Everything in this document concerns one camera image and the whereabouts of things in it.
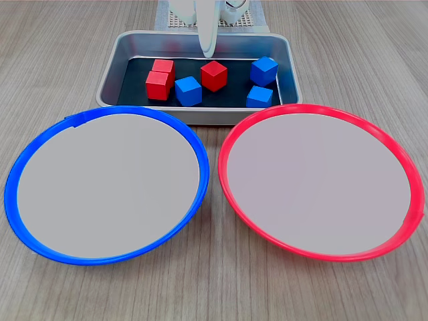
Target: wooden table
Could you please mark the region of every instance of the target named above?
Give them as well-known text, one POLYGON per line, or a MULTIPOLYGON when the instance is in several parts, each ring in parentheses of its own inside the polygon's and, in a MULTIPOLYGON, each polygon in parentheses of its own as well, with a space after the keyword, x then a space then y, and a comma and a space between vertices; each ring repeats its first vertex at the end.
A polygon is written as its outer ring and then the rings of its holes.
MULTIPOLYGON (((292 46, 303 99, 355 113, 408 151, 428 186, 428 2, 264 1, 292 46)), ((97 107, 119 33, 154 26, 156 2, 0 2, 0 187, 20 152, 97 107)), ((194 219, 160 248, 101 267, 34 254, 0 214, 0 320, 428 320, 428 222, 364 263, 283 251, 232 211, 217 176, 229 129, 196 128, 212 179, 194 219)))

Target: blue block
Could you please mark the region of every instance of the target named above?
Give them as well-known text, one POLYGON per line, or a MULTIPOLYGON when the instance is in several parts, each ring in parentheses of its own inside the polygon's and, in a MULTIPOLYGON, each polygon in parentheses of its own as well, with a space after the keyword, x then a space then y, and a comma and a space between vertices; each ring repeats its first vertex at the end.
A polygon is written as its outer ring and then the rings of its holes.
POLYGON ((175 81, 175 95, 182 106, 194 106, 202 102, 202 87, 194 77, 186 77, 175 81))
POLYGON ((247 107, 268 108, 272 105, 273 90, 253 86, 247 96, 247 107))
POLYGON ((262 57, 251 64, 250 79, 264 87, 276 79, 278 64, 271 58, 262 57))

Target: metal tray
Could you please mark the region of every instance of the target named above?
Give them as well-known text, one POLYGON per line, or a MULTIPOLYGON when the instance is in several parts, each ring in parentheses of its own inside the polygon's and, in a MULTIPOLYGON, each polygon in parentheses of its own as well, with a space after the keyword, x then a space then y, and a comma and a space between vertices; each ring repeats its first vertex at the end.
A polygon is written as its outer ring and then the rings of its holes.
MULTIPOLYGON (((247 62, 268 56, 279 64, 276 84, 273 84, 277 104, 300 103, 300 89, 296 78, 290 45, 286 38, 271 33, 219 33, 217 36, 217 47, 212 60, 224 62, 247 62)), ((170 32, 170 31, 128 31, 119 35, 114 43, 110 59, 98 92, 96 101, 100 106, 114 106, 123 104, 123 97, 127 95, 126 104, 145 106, 156 110, 162 110, 188 125, 220 125, 233 126, 239 121, 257 112, 259 108, 246 108, 245 100, 234 101, 230 106, 215 105, 220 101, 218 95, 224 95, 226 101, 229 91, 220 90, 216 93, 217 100, 212 100, 208 106, 182 107, 174 100, 168 103, 150 102, 141 104, 141 99, 134 99, 133 95, 128 95, 132 90, 145 92, 145 77, 141 75, 138 82, 130 81, 127 75, 137 74, 130 70, 134 66, 141 65, 134 63, 135 60, 155 58, 176 59, 176 60, 206 60, 199 45, 199 38, 196 33, 170 32), (123 92, 126 82, 127 92, 123 92)), ((229 71, 229 84, 234 86, 233 71, 229 71)))

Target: red cube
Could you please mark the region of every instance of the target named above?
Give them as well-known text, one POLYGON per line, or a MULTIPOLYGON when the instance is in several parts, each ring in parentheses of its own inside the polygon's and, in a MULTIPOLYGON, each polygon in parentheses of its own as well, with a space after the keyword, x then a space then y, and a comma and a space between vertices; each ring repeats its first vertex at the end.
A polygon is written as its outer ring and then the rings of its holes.
POLYGON ((216 92, 227 84, 227 68, 212 61, 201 68, 202 86, 216 92))
POLYGON ((148 73, 146 80, 147 98, 153 100, 167 100, 170 92, 168 74, 166 72, 148 73))
POLYGON ((168 74, 168 86, 174 87, 175 65, 173 60, 155 59, 152 67, 154 72, 166 72, 168 74))

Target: wooden block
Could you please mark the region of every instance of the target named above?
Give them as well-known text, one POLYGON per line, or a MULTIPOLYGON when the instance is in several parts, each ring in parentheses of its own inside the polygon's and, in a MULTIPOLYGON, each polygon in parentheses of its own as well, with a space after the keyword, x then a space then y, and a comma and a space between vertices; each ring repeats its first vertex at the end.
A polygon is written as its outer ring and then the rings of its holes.
POLYGON ((190 107, 202 102, 202 87, 191 76, 175 81, 175 94, 182 106, 190 107))
POLYGON ((174 87, 175 81, 175 64, 173 60, 156 59, 153 63, 152 71, 166 72, 168 74, 168 86, 174 87))
POLYGON ((278 64, 275 60, 262 57, 251 64, 250 79, 260 87, 264 87, 276 80, 278 64))
POLYGON ((212 92, 227 85, 227 68, 212 61, 201 68, 201 84, 212 92))
POLYGON ((167 100, 170 92, 168 74, 166 72, 150 71, 146 80, 147 98, 153 100, 167 100))
POLYGON ((273 90, 254 86, 247 96, 247 107, 268 108, 272 105, 273 90))

